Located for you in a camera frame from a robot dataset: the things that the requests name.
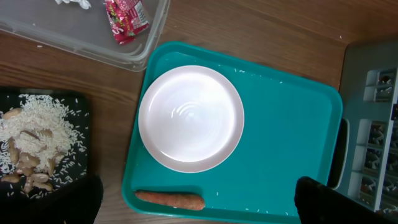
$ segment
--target clear plastic container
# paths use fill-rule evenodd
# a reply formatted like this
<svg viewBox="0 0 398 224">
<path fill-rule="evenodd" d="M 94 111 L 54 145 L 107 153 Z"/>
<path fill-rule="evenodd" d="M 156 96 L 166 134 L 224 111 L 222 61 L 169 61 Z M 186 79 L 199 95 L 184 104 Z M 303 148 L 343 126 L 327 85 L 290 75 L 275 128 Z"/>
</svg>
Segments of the clear plastic container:
<svg viewBox="0 0 398 224">
<path fill-rule="evenodd" d="M 126 45 L 112 35 L 103 0 L 89 0 L 82 9 L 54 0 L 0 1 L 0 29 L 100 62 L 140 72 L 156 47 L 169 9 L 169 0 L 143 0 L 149 29 Z"/>
</svg>

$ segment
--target wooden table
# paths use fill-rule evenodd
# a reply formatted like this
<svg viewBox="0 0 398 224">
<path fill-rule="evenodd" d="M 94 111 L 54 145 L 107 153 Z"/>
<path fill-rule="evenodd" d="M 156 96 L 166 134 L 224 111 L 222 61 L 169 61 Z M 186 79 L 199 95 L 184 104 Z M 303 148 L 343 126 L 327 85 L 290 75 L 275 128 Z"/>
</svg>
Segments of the wooden table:
<svg viewBox="0 0 398 224">
<path fill-rule="evenodd" d="M 389 0 L 173 0 L 162 41 L 180 40 L 339 87 L 348 43 L 398 32 Z M 124 162 L 144 73 L 0 32 L 0 84 L 62 88 L 93 104 L 92 168 L 104 202 L 96 223 L 203 222 L 141 215 L 121 196 Z"/>
</svg>

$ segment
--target black plate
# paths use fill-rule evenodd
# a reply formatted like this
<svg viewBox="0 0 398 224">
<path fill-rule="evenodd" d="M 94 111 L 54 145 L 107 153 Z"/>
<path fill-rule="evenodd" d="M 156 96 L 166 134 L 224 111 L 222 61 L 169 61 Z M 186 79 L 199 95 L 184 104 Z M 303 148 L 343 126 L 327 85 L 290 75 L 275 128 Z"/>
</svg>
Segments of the black plate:
<svg viewBox="0 0 398 224">
<path fill-rule="evenodd" d="M 76 152 L 75 160 L 73 159 L 73 155 L 70 156 L 65 156 L 61 163 L 55 168 L 55 174 L 58 174 L 58 176 L 53 176 L 52 179 L 49 180 L 49 182 L 54 186 L 56 189 L 55 192 L 58 192 L 58 189 L 63 189 L 64 187 L 71 186 L 75 184 L 75 182 L 78 182 L 78 180 L 83 179 L 85 175 L 82 175 L 83 171 L 87 169 L 88 165 L 88 153 L 90 150 L 90 104 L 88 100 L 81 94 L 77 93 L 75 91 L 68 91 L 68 90 L 40 90 L 40 89 L 23 89 L 23 88 L 0 88 L 0 111 L 3 111 L 4 113 L 9 111 L 10 108 L 18 108 L 20 107 L 20 102 L 22 100 L 22 103 L 25 103 L 25 98 L 20 98 L 20 94 L 30 94 L 30 95 L 50 95 L 54 99 L 62 100 L 62 103 L 65 106 L 69 106 L 70 110 L 73 111 L 78 111 L 81 110 L 81 112 L 77 113 L 75 116 L 68 114 L 68 116 L 65 118 L 65 120 L 69 121 L 71 124 L 74 125 L 74 127 L 79 126 L 77 129 L 79 132 L 83 133 L 84 139 L 81 137 L 78 137 L 78 141 L 82 141 L 83 143 L 81 144 L 82 146 L 85 146 L 87 149 L 85 149 L 84 152 L 80 152 L 78 145 L 74 145 L 72 147 L 73 151 Z M 66 165 L 69 162 L 64 163 L 66 158 L 69 158 L 68 161 L 73 161 L 75 164 L 72 167 L 66 168 L 67 172 L 64 172 L 63 175 L 60 174 L 61 169 L 63 168 L 62 165 Z M 60 184 L 60 182 L 56 182 L 56 177 L 61 178 L 62 181 L 66 182 L 65 177 L 70 176 L 73 179 L 73 182 L 66 183 L 66 184 Z M 20 191 L 22 191 L 23 185 L 25 184 L 26 177 L 23 176 L 21 181 L 17 184 L 12 184 L 13 189 L 10 187 L 9 182 L 0 182 L 0 209 L 2 211 L 6 210 L 14 210 L 15 207 L 11 205 L 18 206 L 19 209 L 23 207 L 24 205 L 30 205 L 33 202 L 40 202 L 43 199 L 49 198 L 52 195 L 57 195 L 55 192 L 52 192 L 51 194 L 47 194 L 46 196 L 42 198 L 27 198 L 25 195 L 21 194 Z M 37 187 L 34 187 L 32 191 L 29 193 L 30 196 L 33 196 L 35 194 L 38 194 L 40 191 L 46 193 L 46 190 L 43 189 L 38 189 Z M 14 192 L 13 195 L 8 196 L 7 193 Z"/>
</svg>

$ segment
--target orange carrot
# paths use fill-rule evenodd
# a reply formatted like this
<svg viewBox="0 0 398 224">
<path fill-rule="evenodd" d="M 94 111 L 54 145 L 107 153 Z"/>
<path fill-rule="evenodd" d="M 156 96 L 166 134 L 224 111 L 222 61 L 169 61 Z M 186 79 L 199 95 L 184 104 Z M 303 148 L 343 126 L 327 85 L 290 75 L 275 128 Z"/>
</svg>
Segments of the orange carrot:
<svg viewBox="0 0 398 224">
<path fill-rule="evenodd" d="M 166 194 L 138 190 L 134 192 L 136 197 L 146 202 L 167 205 L 175 208 L 200 211 L 205 207 L 204 199 L 193 194 Z"/>
</svg>

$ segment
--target pink wrapper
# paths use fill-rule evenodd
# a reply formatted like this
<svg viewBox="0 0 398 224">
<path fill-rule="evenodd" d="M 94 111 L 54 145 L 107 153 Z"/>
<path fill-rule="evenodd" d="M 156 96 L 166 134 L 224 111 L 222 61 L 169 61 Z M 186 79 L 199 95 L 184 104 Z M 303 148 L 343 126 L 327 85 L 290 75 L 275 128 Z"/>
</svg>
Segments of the pink wrapper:
<svg viewBox="0 0 398 224">
<path fill-rule="evenodd" d="M 105 0 L 113 36 L 120 45 L 129 43 L 149 27 L 142 0 Z"/>
</svg>

